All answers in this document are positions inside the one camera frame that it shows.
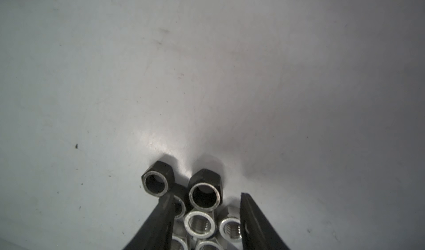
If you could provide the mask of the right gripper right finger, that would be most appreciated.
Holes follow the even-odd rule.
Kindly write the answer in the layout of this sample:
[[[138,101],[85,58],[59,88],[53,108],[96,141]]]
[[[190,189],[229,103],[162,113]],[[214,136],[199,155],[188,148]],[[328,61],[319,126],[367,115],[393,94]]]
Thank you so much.
[[[248,193],[241,194],[240,222],[244,250],[290,250]]]

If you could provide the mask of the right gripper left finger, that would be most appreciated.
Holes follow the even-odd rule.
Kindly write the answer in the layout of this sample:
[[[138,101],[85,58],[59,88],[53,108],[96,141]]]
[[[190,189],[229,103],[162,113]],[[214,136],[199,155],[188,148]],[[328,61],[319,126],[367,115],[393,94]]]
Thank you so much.
[[[170,250],[174,216],[174,196],[166,193],[124,250]]]

